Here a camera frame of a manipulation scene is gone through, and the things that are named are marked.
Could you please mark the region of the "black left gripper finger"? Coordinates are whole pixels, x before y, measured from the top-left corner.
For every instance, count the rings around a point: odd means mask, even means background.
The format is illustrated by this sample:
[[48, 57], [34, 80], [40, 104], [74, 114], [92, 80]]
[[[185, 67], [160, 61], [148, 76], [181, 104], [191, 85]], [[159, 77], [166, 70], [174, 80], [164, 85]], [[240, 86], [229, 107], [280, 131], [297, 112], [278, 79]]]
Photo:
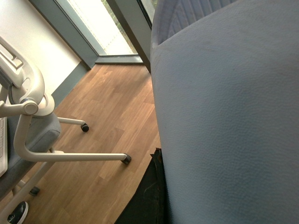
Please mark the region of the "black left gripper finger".
[[116, 224], [167, 224], [167, 192], [162, 150], [156, 148], [133, 197]]

